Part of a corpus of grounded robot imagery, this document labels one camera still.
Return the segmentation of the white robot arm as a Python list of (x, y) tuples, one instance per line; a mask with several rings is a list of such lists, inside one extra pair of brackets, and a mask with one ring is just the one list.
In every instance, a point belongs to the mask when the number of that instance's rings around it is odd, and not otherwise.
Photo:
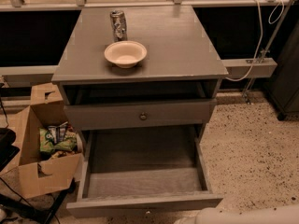
[(206, 208), (174, 224), (299, 224), (299, 204), (239, 213)]

